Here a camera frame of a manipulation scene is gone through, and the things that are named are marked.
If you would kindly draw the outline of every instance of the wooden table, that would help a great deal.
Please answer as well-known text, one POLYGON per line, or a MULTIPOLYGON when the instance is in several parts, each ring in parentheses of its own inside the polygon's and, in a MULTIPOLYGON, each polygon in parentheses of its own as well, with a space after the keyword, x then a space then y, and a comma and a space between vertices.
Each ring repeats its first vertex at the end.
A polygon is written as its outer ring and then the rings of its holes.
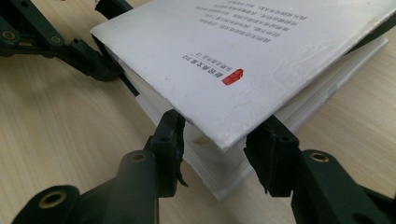
MULTIPOLYGON (((90 30, 106 19, 95 1, 35 0, 64 36, 94 46, 90 30)), ((131 1, 138 7, 146 1, 131 1)), ((396 190, 396 29, 389 44, 298 132, 301 149, 333 154, 363 186, 396 190)), ((155 127, 120 81, 98 82, 41 56, 0 57, 0 223, 10 223, 42 189, 85 192, 113 177, 120 158, 143 148, 155 127)), ((252 175, 218 203, 182 165, 189 188, 160 199, 162 223, 293 223, 290 199, 265 195, 252 175)))

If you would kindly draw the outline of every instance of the book cover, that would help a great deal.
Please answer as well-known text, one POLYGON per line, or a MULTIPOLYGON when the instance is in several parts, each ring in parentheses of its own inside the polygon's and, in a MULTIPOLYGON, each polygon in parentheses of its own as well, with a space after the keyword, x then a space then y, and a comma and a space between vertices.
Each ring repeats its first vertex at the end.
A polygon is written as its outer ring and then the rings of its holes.
POLYGON ((395 8, 391 0, 154 0, 92 33, 227 148, 395 8))

